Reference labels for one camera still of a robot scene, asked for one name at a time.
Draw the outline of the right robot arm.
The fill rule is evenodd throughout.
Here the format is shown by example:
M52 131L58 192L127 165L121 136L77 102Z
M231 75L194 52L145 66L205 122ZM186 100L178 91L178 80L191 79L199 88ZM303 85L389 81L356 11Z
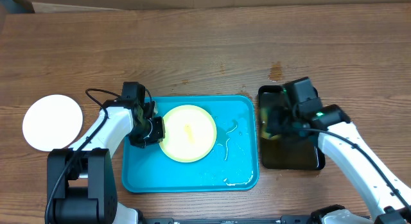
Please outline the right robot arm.
M263 105L261 161L269 169L320 170L329 157L365 202L369 219L334 205L312 213L313 223L408 223L410 188L368 147L338 105Z

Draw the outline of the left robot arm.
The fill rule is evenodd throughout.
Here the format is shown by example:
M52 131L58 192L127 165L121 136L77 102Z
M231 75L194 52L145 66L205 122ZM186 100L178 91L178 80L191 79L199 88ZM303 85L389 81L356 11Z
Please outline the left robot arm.
M164 137L154 102L106 101L97 121L68 149L47 159L46 223L144 223L118 202L112 156L124 138L139 148Z

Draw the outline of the white plate with orange stain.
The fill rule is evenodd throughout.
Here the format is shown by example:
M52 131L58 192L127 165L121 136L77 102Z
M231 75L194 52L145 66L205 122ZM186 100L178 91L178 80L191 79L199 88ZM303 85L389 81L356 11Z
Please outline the white plate with orange stain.
M70 145L80 133L83 113L72 98L45 96L28 109L22 122L26 142L36 150L52 151Z

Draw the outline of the green yellow sponge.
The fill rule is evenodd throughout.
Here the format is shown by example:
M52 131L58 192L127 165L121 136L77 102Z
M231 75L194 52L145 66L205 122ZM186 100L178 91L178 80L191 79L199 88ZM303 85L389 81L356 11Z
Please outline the green yellow sponge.
M273 141L280 138L281 117L282 107L280 106L260 108L260 135L263 139Z

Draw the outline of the yellow-green plate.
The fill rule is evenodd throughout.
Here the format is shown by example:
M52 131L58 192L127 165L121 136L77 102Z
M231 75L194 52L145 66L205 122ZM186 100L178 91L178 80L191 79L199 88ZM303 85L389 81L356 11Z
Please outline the yellow-green plate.
M195 105L181 105L164 117L163 153L172 160L190 163L204 158L216 142L216 123L211 115Z

